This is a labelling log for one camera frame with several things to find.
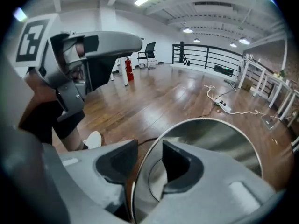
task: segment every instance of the brick wall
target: brick wall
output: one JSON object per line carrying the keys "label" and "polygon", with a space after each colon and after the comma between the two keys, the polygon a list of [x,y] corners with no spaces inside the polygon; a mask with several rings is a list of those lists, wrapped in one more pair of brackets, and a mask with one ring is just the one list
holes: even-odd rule
{"label": "brick wall", "polygon": [[[271,42],[262,46],[257,46],[244,51],[244,53],[253,54],[256,60],[261,59],[261,64],[270,68],[272,71],[280,71],[285,52],[284,40]],[[287,59],[285,64],[285,77],[289,80],[297,82],[296,90],[299,90],[299,50],[296,42],[292,39],[288,40]],[[285,93],[281,92],[276,102],[279,107],[285,97]],[[293,109],[299,109],[299,101],[294,102]],[[299,133],[299,124],[294,124],[293,129]]]}

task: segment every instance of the black office chair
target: black office chair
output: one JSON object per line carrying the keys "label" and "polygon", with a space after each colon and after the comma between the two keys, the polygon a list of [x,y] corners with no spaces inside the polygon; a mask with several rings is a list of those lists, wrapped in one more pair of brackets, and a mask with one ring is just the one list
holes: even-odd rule
{"label": "black office chair", "polygon": [[[155,58],[155,54],[154,54],[155,44],[156,44],[155,42],[149,43],[146,45],[145,51],[138,52],[137,60],[138,60],[139,67],[140,67],[139,60],[146,59],[146,66],[148,69],[150,69],[150,67],[148,65],[148,59]],[[144,53],[145,56],[139,57],[139,53]]]}

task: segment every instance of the black pants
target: black pants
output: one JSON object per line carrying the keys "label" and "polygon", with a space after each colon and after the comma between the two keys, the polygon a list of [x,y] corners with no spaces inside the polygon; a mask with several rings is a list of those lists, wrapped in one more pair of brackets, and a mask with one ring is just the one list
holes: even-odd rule
{"label": "black pants", "polygon": [[42,143],[52,144],[52,128],[57,136],[64,139],[77,127],[84,118],[83,111],[57,122],[63,112],[58,101],[40,104],[23,122],[21,129],[33,133]]}

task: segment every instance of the white cable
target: white cable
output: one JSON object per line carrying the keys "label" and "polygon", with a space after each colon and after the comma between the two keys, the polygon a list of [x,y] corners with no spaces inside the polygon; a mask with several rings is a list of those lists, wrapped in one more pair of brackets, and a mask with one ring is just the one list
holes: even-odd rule
{"label": "white cable", "polygon": [[[206,95],[207,95],[212,101],[216,102],[216,100],[213,99],[213,98],[209,95],[210,90],[211,90],[211,89],[215,89],[215,86],[212,86],[212,85],[208,86],[208,85],[206,85],[206,84],[205,84],[204,86],[207,87],[207,88],[209,88],[209,90],[207,91]],[[218,104],[219,104],[220,108],[221,108],[225,113],[228,113],[228,114],[247,114],[247,113],[250,113],[250,114],[262,114],[263,116],[266,115],[266,114],[264,114],[264,113],[262,113],[262,112],[259,112],[258,110],[255,110],[255,112],[252,112],[252,111],[246,111],[246,112],[234,112],[234,113],[231,113],[231,112],[228,112],[227,110],[225,110],[225,109],[223,108],[224,105],[222,105],[222,104],[220,104],[220,103],[218,103]],[[275,119],[279,119],[279,117],[275,117],[275,116],[270,116],[270,117],[271,117],[271,118],[275,118]]]}

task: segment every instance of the white table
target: white table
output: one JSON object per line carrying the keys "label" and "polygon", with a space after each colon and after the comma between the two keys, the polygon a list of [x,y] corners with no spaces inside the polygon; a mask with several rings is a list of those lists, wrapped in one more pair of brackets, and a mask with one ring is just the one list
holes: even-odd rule
{"label": "white table", "polygon": [[260,76],[260,78],[259,78],[259,80],[258,80],[258,83],[257,83],[257,85],[256,85],[256,90],[253,92],[253,96],[256,96],[256,94],[257,94],[257,92],[258,92],[258,90],[259,90],[259,88],[260,88],[260,85],[261,85],[261,83],[262,83],[263,76],[264,76],[264,74],[265,74],[265,72],[266,72],[266,68],[264,68],[263,66],[261,66],[261,65],[258,64],[258,63],[255,63],[254,61],[251,61],[251,60],[247,60],[247,61],[245,61],[245,69],[244,69],[244,71],[243,71],[243,75],[242,75],[241,81],[240,81],[239,86],[238,86],[239,89],[242,87],[242,84],[243,84],[244,79],[245,79],[245,77],[246,77],[246,72],[247,72],[249,66],[256,67],[256,68],[258,68],[259,70],[261,70],[261,72],[262,72],[262,74],[261,74],[261,76]]}
{"label": "white table", "polygon": [[276,90],[275,94],[273,95],[273,92],[274,92],[274,89],[273,89],[271,95],[268,98],[268,101],[270,102],[270,104],[268,106],[269,108],[272,107],[272,105],[274,104],[277,96],[279,95],[279,93],[280,93],[280,91],[281,91],[281,89],[283,87],[286,88],[286,90],[288,92],[287,95],[286,95],[286,97],[285,97],[285,99],[284,99],[284,101],[283,101],[283,103],[281,104],[281,106],[279,107],[279,109],[277,111],[277,114],[280,114],[282,112],[283,108],[285,107],[286,102],[290,98],[290,95],[292,93],[292,89],[283,80],[281,80],[281,79],[279,79],[277,77],[274,77],[273,75],[266,74],[265,82],[263,84],[262,90],[259,93],[259,96],[262,95],[262,93],[263,93],[263,91],[265,89],[267,81],[272,81],[277,86],[277,90]]}
{"label": "white table", "polygon": [[[295,115],[293,115],[292,119],[288,123],[287,127],[289,128],[291,124],[295,121],[295,119],[298,118],[298,111],[296,111]],[[299,136],[291,143],[292,147],[296,146],[296,144],[299,142]]]}
{"label": "white table", "polygon": [[286,115],[288,114],[288,112],[290,111],[290,108],[292,107],[292,104],[294,103],[295,98],[299,98],[299,92],[297,90],[294,90],[293,92],[290,92],[290,94],[288,94],[287,99],[285,99],[285,102],[287,102],[287,100],[289,99],[291,93],[293,93],[293,96],[288,104],[288,106],[286,107],[285,111],[282,113],[282,115],[280,116],[280,120],[283,120],[284,117],[286,117]]}
{"label": "white table", "polygon": [[[126,65],[125,65],[124,61],[122,62],[122,60],[120,60],[119,62],[121,64],[121,76],[122,76],[122,80],[123,80],[124,85],[127,86],[129,83],[128,83],[128,76],[127,76],[127,71],[126,71]],[[114,76],[113,76],[112,72],[111,72],[111,75],[110,75],[110,79],[114,80]]]}

